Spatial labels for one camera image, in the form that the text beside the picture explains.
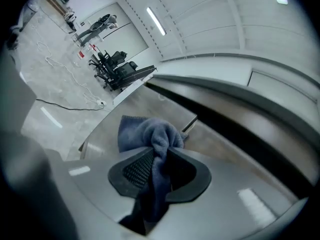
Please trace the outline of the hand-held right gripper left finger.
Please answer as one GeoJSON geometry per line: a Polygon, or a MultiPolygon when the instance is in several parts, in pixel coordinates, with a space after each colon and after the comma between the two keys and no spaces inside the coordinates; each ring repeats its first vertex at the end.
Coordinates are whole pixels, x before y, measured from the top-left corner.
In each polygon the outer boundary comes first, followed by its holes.
{"type": "Polygon", "coordinates": [[[72,217],[78,235],[134,235],[135,231],[120,224],[132,214],[135,199],[122,196],[112,186],[110,169],[122,162],[131,162],[153,151],[141,147],[98,159],[64,161],[52,149],[46,151],[52,178],[72,217]]]}

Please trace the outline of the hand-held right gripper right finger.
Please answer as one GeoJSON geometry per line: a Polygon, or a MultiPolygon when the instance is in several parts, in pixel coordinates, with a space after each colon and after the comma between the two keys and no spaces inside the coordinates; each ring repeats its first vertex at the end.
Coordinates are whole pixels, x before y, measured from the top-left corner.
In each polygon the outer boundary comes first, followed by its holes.
{"type": "Polygon", "coordinates": [[[207,189],[194,201],[171,204],[153,236],[277,236],[300,213],[276,188],[240,166],[195,151],[184,155],[206,165],[207,189]]]}

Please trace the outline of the dark blue cloth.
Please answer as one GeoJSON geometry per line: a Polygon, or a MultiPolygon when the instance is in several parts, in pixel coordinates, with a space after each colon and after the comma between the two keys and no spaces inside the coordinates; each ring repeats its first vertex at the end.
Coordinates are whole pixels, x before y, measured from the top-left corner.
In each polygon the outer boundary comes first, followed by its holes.
{"type": "Polygon", "coordinates": [[[170,147],[183,148],[187,136],[161,118],[124,115],[120,120],[117,135],[120,153],[141,147],[154,149],[151,179],[139,197],[147,222],[158,222],[168,209],[165,198],[171,191],[171,180],[166,166],[167,151],[170,147]]]}

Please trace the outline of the black office chair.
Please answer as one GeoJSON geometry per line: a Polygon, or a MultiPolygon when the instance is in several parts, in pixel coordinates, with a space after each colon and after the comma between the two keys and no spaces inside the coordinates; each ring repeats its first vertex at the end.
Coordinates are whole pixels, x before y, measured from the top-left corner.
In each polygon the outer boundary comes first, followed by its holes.
{"type": "Polygon", "coordinates": [[[112,56],[105,51],[105,54],[99,52],[98,62],[95,63],[92,59],[89,60],[89,65],[94,65],[98,72],[94,75],[95,78],[99,77],[104,80],[103,89],[109,84],[118,84],[123,78],[123,69],[116,69],[117,66],[125,62],[127,53],[124,51],[116,51],[112,56]]]}
{"type": "Polygon", "coordinates": [[[122,90],[124,87],[128,86],[133,80],[130,78],[136,72],[138,65],[133,62],[126,62],[120,67],[114,69],[111,75],[111,82],[109,83],[110,91],[122,90]]]}

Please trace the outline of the dark wooden boards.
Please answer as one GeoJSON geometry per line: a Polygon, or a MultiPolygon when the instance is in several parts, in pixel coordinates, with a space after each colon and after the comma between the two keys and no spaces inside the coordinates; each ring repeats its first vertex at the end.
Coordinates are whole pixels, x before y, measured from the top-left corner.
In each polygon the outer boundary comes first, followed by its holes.
{"type": "Polygon", "coordinates": [[[110,91],[122,90],[123,88],[128,87],[136,80],[141,80],[156,71],[157,68],[154,65],[139,69],[135,72],[129,73],[126,76],[121,76],[119,80],[113,80],[108,85],[110,91]]]}

